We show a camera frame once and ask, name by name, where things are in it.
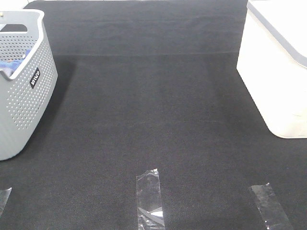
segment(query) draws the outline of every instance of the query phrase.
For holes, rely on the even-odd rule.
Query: clear tape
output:
[[[157,169],[136,177],[139,230],[165,230]]]
[[[0,190],[0,217],[3,213],[6,202],[9,199],[9,196],[11,194],[11,190],[12,190],[12,188],[9,188],[7,190]]]
[[[283,207],[270,185],[254,185],[251,192],[267,230],[293,230]]]

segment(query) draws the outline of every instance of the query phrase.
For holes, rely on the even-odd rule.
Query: blue item in basket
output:
[[[25,55],[20,60],[14,61],[1,61],[0,60],[0,70],[2,70],[6,76],[10,77],[20,66],[25,57],[30,53],[30,49],[26,50]]]

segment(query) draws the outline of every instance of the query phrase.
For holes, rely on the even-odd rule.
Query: gray laundry basket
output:
[[[39,10],[3,11],[0,24],[23,24],[27,32],[0,32],[0,60],[22,59],[7,76],[0,70],[0,160],[18,154],[42,117],[58,73]]]

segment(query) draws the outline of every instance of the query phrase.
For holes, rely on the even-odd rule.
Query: white storage bin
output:
[[[306,12],[306,0],[248,2],[237,70],[282,138],[307,138]]]

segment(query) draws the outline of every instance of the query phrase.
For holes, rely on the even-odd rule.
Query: plastic container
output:
[[[0,60],[22,59],[11,76],[0,71],[0,160],[19,153],[42,117],[58,73],[39,10],[3,11],[0,24],[23,24],[26,32],[0,32]]]
[[[269,130],[307,138],[307,1],[249,0],[237,70]]]

